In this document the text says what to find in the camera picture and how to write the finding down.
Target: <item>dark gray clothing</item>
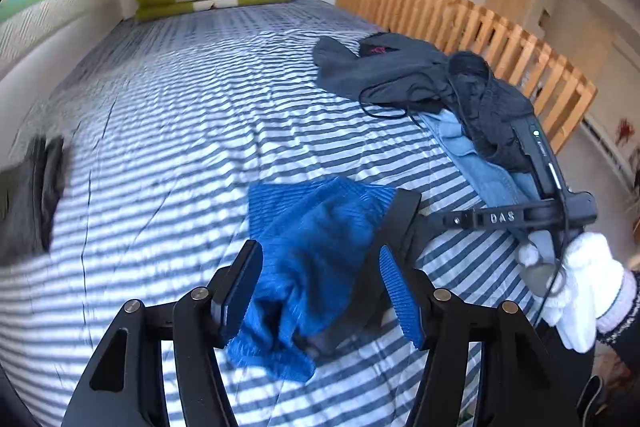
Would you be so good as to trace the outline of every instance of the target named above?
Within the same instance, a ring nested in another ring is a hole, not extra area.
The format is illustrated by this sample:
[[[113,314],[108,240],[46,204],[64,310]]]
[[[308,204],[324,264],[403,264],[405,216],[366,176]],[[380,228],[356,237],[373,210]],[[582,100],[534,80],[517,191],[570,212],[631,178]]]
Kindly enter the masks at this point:
[[[62,143],[36,136],[22,163],[0,171],[0,265],[49,250]]]
[[[318,86],[360,102],[367,114],[366,105],[404,110],[399,116],[447,107],[482,158],[509,171],[530,170],[510,121],[533,114],[533,106],[518,89],[497,80],[479,55],[447,57],[428,42],[384,33],[362,39],[359,57],[321,37],[314,61]]]

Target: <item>wooden slatted headboard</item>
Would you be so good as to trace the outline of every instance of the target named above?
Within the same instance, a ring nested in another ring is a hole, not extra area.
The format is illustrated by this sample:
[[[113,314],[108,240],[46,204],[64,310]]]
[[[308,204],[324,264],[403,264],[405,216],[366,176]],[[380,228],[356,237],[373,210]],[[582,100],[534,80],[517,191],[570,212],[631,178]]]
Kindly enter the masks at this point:
[[[335,0],[336,6],[451,54],[484,56],[495,76],[531,99],[555,153],[582,120],[597,89],[566,57],[521,26],[468,0]]]

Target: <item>bed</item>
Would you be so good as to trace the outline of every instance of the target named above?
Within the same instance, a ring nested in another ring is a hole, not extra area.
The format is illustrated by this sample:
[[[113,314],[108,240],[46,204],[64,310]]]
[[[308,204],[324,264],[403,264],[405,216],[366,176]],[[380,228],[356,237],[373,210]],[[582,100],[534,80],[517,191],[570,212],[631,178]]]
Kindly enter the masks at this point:
[[[342,175],[419,190],[422,212],[482,205],[428,131],[315,86],[319,36],[356,49],[377,30],[319,0],[126,21],[31,109],[12,158],[36,132],[62,134],[65,189],[50,253],[0,269],[0,362],[44,426],[60,425],[124,301],[173,301],[231,263],[248,238],[251,183]],[[507,232],[450,231],[417,266],[468,302],[511,299],[531,318],[515,248]],[[255,427],[404,425],[426,360],[392,310],[376,340],[318,360],[305,384],[216,356],[239,425]],[[470,345],[465,404],[479,357]],[[180,426],[170,343],[162,367]]]

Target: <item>gloved hand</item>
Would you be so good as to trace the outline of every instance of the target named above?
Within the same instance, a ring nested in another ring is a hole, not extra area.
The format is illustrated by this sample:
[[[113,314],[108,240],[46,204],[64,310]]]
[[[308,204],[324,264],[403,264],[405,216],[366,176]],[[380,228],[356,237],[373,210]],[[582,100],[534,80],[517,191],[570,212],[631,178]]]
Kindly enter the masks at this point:
[[[540,254],[540,251],[548,251],[546,244],[541,245],[546,241],[544,233],[531,233],[531,243],[518,248],[518,261],[529,269],[536,264],[553,262],[546,259],[548,254]],[[558,275],[542,318],[556,327],[567,349],[585,353],[595,342],[596,319],[609,310],[618,295],[624,268],[611,257],[607,239],[593,232],[582,233],[569,244],[564,253],[563,267],[566,275]],[[552,274],[546,277],[545,287],[548,288]],[[542,303],[542,297],[536,299]]]

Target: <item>light blue jeans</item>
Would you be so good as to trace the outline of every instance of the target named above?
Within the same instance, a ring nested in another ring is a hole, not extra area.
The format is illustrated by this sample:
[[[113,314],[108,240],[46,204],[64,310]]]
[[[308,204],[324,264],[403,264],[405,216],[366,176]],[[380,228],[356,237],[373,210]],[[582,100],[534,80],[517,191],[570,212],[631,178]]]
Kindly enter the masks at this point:
[[[531,174],[508,172],[481,158],[451,111],[443,109],[438,114],[423,112],[420,120],[488,207],[540,199]],[[527,240],[525,230],[510,229],[510,232],[521,242]]]

